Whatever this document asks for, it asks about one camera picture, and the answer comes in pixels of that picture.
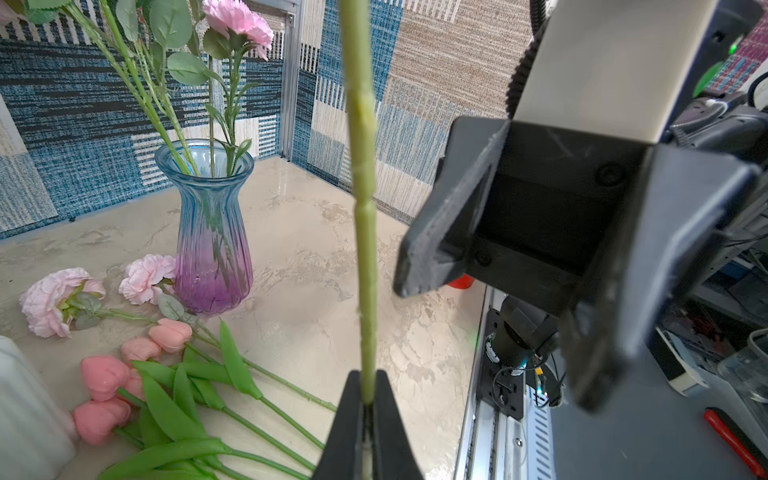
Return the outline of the magenta rose stem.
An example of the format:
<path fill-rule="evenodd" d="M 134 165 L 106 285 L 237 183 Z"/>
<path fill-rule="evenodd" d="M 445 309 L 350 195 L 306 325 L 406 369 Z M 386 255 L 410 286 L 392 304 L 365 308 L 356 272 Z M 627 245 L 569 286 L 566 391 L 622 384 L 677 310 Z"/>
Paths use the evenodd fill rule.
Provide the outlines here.
<path fill-rule="evenodd" d="M 355 200 L 361 333 L 361 400 L 375 397 L 377 326 L 377 232 L 375 140 L 377 122 L 371 52 L 370 4 L 339 3 L 344 83 L 347 94 L 350 170 Z"/>

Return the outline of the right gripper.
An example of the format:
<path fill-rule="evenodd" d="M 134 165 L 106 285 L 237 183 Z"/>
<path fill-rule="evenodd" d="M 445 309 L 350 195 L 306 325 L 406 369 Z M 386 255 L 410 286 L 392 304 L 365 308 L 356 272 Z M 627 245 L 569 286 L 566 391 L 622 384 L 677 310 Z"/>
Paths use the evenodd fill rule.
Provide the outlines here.
<path fill-rule="evenodd" d="M 455 119 L 433 188 L 402 238 L 394 293 L 427 293 L 467 270 L 550 314 L 569 303 L 561 315 L 568 389 L 580 408 L 600 410 L 654 324 L 728 240 L 762 176 L 729 154 L 648 148 Z"/>

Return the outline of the pink tulip picked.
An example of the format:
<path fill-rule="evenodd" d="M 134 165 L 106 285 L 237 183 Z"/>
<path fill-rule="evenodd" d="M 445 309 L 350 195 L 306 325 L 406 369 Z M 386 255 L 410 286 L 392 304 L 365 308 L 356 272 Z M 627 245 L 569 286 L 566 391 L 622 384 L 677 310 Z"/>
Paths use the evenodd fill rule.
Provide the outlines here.
<path fill-rule="evenodd" d="M 142 408 L 165 394 L 181 406 L 180 390 L 162 386 L 150 378 L 143 379 L 137 370 L 132 372 L 128 366 L 110 356 L 85 358 L 81 362 L 81 376 L 91 393 L 91 400 L 94 401 L 103 402 L 118 398 L 128 402 L 131 408 Z M 193 420 L 204 428 L 198 414 Z"/>
<path fill-rule="evenodd" d="M 209 436 L 204 428 L 167 395 L 162 394 L 140 409 L 138 432 L 129 428 L 132 408 L 113 398 L 88 401 L 75 408 L 77 433 L 89 445 L 104 445 L 119 435 L 139 449 L 128 459 L 107 468 L 102 479 L 215 479 L 219 473 L 231 479 L 247 476 L 226 466 L 221 458 L 250 460 L 293 479 L 307 476 L 263 456 L 233 449 L 223 440 Z"/>
<path fill-rule="evenodd" d="M 235 352 L 232 343 L 225 346 L 224 359 L 223 363 L 218 362 L 193 344 L 186 343 L 183 359 L 171 366 L 155 360 L 132 360 L 130 365 L 138 371 L 143 379 L 150 378 L 162 386 L 180 390 L 180 409 L 185 411 L 189 417 L 193 419 L 197 417 L 196 408 L 192 405 L 194 402 L 209 409 L 220 411 L 249 428 L 257 436 L 291 456 L 306 468 L 312 469 L 314 465 L 310 461 L 226 405 L 214 387 L 216 383 L 228 385 L 241 394 L 262 403 L 312 444 L 319 449 L 325 448 L 325 444 L 319 438 L 261 392 L 249 371 L 253 365 Z"/>

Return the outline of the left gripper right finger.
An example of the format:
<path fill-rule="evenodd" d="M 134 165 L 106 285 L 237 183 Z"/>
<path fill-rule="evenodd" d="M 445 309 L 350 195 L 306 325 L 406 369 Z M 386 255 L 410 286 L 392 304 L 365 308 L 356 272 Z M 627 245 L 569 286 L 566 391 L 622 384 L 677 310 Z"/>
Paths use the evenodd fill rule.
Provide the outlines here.
<path fill-rule="evenodd" d="M 422 480 L 411 450 L 389 377 L 384 370 L 375 376 L 375 396 L 370 409 L 373 478 Z"/>

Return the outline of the pink carnation stem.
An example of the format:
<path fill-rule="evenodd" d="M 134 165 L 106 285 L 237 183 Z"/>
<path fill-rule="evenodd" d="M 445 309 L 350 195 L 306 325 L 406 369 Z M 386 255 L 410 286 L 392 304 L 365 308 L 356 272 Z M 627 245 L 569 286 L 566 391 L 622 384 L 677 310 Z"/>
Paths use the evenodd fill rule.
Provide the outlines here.
<path fill-rule="evenodd" d="M 211 128 L 219 127 L 223 138 L 210 133 L 210 143 L 219 144 L 226 154 L 225 175 L 239 173 L 237 161 L 247 153 L 252 141 L 239 141 L 236 120 L 242 109 L 241 101 L 257 86 L 254 81 L 243 82 L 240 67 L 251 53 L 266 61 L 272 48 L 274 32 L 267 21 L 243 1 L 203 1 L 201 13 L 208 29 L 203 36 L 203 48 L 208 57 L 227 63 L 228 76 L 210 72 L 209 99 L 204 104 Z"/>

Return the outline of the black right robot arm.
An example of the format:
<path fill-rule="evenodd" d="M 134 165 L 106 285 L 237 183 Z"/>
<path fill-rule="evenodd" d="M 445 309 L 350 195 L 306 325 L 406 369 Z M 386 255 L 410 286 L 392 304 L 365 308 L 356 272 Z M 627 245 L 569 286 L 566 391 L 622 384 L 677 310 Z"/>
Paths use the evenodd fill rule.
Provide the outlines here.
<path fill-rule="evenodd" d="M 733 241 L 767 116 L 708 85 L 757 1 L 533 1 L 503 119 L 461 116 L 402 240 L 402 297 L 469 275 L 510 297 L 491 357 L 557 343 L 600 409 L 670 306 Z"/>

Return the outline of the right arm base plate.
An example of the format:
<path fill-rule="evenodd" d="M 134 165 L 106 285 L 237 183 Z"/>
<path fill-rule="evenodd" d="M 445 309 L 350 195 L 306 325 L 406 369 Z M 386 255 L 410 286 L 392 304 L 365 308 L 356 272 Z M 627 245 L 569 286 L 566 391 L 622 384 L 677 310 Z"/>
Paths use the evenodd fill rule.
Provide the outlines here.
<path fill-rule="evenodd" d="M 524 416 L 525 388 L 539 396 L 535 404 L 557 407 L 563 380 L 548 366 L 559 346 L 558 320 L 515 297 L 506 297 L 486 316 L 476 398 L 515 420 Z"/>

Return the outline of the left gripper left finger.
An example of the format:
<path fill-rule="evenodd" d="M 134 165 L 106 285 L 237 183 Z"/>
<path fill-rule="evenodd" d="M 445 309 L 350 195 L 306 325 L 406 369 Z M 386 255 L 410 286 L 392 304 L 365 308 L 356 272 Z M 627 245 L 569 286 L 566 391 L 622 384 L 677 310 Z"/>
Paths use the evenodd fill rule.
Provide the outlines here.
<path fill-rule="evenodd" d="M 362 478 L 365 407 L 361 399 L 361 374 L 351 371 L 312 480 Z"/>

